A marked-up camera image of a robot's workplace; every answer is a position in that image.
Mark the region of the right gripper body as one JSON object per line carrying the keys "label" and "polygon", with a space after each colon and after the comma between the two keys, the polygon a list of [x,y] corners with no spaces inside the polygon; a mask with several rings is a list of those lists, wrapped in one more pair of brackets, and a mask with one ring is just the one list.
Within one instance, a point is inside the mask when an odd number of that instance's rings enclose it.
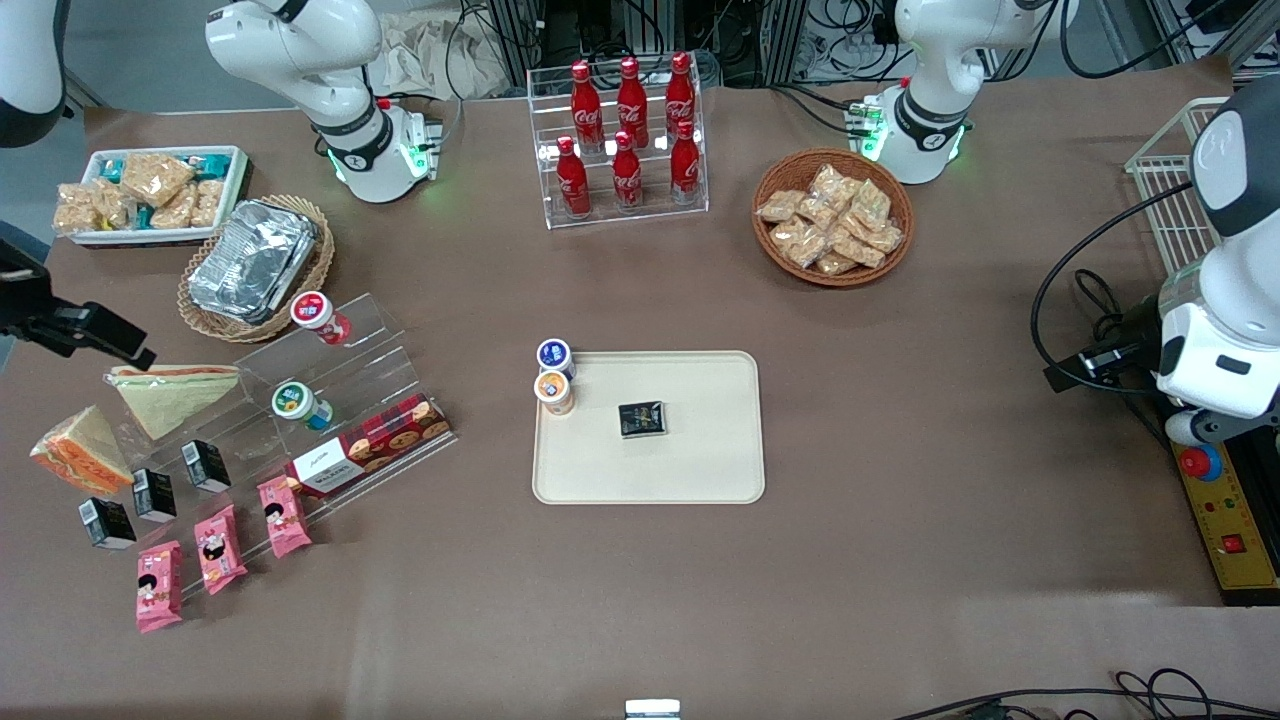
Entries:
{"label": "right gripper body", "polygon": [[38,251],[49,247],[12,224],[1,224],[1,331],[26,337],[33,322],[55,311],[52,282]]}

